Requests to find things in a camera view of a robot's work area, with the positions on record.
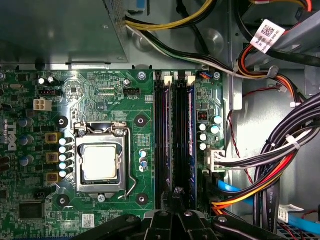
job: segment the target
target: power connector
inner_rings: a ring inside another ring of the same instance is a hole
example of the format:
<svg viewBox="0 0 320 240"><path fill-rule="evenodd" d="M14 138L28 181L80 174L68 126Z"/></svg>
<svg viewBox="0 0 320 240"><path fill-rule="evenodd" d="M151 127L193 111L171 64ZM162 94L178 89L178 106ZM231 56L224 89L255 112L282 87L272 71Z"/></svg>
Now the power connector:
<svg viewBox="0 0 320 240"><path fill-rule="evenodd" d="M52 100L46 100L41 97L40 99L33 100L33 110L34 111L45 111L52 112Z"/></svg>
<svg viewBox="0 0 320 240"><path fill-rule="evenodd" d="M225 150L215 150L215 149L208 149L207 150L207 155L206 155L206 160L207 160L207 166L208 169L211 170L213 173L223 173L225 170L220 170L221 166L216 165L216 161L218 161L217 155L226 156L226 151Z"/></svg>

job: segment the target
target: white sticker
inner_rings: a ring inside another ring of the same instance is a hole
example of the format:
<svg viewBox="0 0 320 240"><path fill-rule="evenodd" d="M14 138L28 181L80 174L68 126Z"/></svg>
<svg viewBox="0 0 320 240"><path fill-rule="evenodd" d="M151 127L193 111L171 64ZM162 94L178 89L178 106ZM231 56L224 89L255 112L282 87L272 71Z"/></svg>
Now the white sticker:
<svg viewBox="0 0 320 240"><path fill-rule="evenodd" d="M95 215L82 214L82 227L84 229L93 229L95 227Z"/></svg>
<svg viewBox="0 0 320 240"><path fill-rule="evenodd" d="M289 212L301 212L303 210L304 210L303 208L294 206L292 204L279 205L278 219L287 224L289 222Z"/></svg>
<svg viewBox="0 0 320 240"><path fill-rule="evenodd" d="M286 30L282 27L266 19L263 21L258 31L256 31L250 44L265 54L279 40L285 31Z"/></svg>

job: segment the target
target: motherboard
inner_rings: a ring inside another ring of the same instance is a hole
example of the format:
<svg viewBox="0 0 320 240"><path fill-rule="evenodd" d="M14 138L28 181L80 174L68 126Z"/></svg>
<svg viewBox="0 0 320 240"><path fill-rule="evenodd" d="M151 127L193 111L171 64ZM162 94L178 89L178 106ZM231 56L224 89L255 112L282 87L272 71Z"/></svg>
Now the motherboard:
<svg viewBox="0 0 320 240"><path fill-rule="evenodd" d="M198 176L224 149L222 78L0 72L0 239L69 239L123 214L143 219L166 191L200 209Z"/></svg>

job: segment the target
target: dell logo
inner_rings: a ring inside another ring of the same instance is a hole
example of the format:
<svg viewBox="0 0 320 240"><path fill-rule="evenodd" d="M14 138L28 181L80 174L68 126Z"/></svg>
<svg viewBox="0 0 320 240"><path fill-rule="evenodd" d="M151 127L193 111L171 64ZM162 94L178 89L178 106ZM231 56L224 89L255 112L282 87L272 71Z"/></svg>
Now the dell logo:
<svg viewBox="0 0 320 240"><path fill-rule="evenodd" d="M17 144L16 144L16 141L17 141L17 137L16 137L16 134L17 134L17 124L16 123L13 123L12 125L8 125L7 126L8 128L8 142L9 142L9 145L8 145L8 151L17 151Z"/></svg>

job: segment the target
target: ram slot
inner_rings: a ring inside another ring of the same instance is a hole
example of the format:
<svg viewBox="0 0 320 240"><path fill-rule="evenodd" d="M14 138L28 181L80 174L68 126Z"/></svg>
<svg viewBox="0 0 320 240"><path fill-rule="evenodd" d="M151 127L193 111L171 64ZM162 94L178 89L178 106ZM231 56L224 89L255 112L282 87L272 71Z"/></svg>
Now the ram slot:
<svg viewBox="0 0 320 240"><path fill-rule="evenodd" d="M173 180L176 191L183 190L186 209L190 207L189 97L186 73L179 71L173 91Z"/></svg>
<svg viewBox="0 0 320 240"><path fill-rule="evenodd" d="M197 129L196 129L196 87L190 86L188 89L189 97L189 193L190 209L197 209Z"/></svg>
<svg viewBox="0 0 320 240"><path fill-rule="evenodd" d="M154 72L154 171L155 208L162 208L162 193L171 190L170 165L170 87L161 79L161 71Z"/></svg>

